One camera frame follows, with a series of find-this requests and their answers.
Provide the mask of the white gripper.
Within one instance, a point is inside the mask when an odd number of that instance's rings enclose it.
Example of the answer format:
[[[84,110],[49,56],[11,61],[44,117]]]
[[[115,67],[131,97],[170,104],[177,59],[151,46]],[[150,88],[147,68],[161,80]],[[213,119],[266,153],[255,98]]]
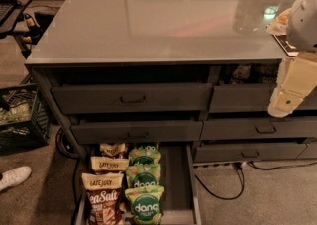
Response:
[[[291,114],[317,86],[317,54],[300,52],[279,65],[276,88],[268,114],[282,118]]]

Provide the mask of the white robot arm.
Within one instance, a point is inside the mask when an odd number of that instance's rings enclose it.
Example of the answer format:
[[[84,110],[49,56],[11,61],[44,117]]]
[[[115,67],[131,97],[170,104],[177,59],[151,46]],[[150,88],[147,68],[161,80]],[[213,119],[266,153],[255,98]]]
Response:
[[[317,86],[317,0],[295,0],[266,28],[272,35],[286,35],[298,50],[280,65],[268,114],[282,118],[291,114]]]

